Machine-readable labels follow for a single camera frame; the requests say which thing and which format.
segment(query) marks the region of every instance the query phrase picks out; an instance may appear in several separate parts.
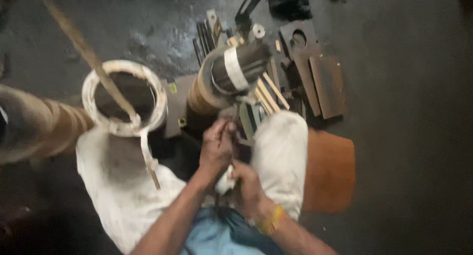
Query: person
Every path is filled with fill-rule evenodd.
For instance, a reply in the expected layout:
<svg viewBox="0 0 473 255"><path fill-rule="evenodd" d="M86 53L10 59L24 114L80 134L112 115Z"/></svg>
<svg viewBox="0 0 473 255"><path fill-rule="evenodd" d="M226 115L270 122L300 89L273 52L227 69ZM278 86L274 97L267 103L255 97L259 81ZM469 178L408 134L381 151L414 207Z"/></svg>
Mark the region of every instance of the person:
<svg viewBox="0 0 473 255"><path fill-rule="evenodd" d="M235 125L217 120L203 135L188 183L160 165L161 189L146 172L139 141L94 128L77 143L78 172L103 228L124 254L335 254L297 220L308 128L297 114L267 117L255 135L251 166L233 158ZM229 164L238 180L228 207L215 207L216 179Z"/></svg>

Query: yellow bracelet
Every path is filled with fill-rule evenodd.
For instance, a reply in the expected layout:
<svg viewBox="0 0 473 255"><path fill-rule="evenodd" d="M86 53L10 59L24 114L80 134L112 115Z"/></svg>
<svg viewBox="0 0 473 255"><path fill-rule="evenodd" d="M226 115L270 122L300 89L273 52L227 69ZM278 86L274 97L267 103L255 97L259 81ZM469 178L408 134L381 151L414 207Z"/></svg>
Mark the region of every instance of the yellow bracelet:
<svg viewBox="0 0 473 255"><path fill-rule="evenodd" d="M268 218L256 223L256 228L261 234L265 236L271 236L276 231L276 229L278 229L279 222L281 221L283 215L284 209L280 204L278 204Z"/></svg>

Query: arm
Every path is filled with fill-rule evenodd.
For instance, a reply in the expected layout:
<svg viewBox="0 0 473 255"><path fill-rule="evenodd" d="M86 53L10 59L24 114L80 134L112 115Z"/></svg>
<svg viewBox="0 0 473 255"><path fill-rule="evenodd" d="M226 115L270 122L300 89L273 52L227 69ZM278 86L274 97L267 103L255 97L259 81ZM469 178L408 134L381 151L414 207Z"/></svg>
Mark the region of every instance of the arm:
<svg viewBox="0 0 473 255"><path fill-rule="evenodd" d="M245 164L233 162L233 178L240 180L240 193L236 196L238 210L246 219L264 219L273 214L276 204L264 193L258 174ZM290 255L336 254L336 252L316 238L285 212L279 216L271 238Z"/></svg>
<svg viewBox="0 0 473 255"><path fill-rule="evenodd" d="M199 168L174 202L159 216L130 255L179 254L192 219L216 177L230 164L235 126L218 120L205 131Z"/></svg>

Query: white cloth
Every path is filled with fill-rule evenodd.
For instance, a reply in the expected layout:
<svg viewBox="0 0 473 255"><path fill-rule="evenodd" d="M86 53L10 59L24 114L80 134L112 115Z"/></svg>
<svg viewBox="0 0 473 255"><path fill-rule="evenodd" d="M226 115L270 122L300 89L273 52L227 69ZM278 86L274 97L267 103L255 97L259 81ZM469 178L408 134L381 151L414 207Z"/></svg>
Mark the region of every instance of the white cloth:
<svg viewBox="0 0 473 255"><path fill-rule="evenodd" d="M252 167L263 190L297 220L304 196L308 128L299 115L281 111L266 118L255 136ZM160 165L157 190L145 169L138 138L95 127L77 143L77 169L102 226L128 254L186 183Z"/></svg>

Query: concrete floor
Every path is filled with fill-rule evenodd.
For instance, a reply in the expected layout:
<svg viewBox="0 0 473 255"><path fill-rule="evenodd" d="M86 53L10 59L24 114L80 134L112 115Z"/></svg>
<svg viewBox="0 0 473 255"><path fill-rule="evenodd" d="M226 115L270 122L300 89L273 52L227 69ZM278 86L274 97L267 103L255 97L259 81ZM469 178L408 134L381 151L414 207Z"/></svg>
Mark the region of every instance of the concrete floor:
<svg viewBox="0 0 473 255"><path fill-rule="evenodd" d="M241 1L56 0L103 60L142 61L167 79L198 71L192 38L205 10L215 8L234 27ZM304 213L301 223L341 254L471 254L472 16L458 0L311 0L311 6L320 40L340 56L349 107L326 130L353 140L357 186L346 211ZM268 40L285 24L270 19L266 0L252 18L267 28ZM148 46L145 56L137 44ZM74 97L90 71L39 0L12 5L0 51L11 55L11 72L1 82L38 96ZM57 159L39 174L47 177L47 195L32 185L38 177L26 164L4 167L0 204L34 210L54 198L55 206L89 218L88 236L96 237L90 250L117 252L74 167L73 159Z"/></svg>

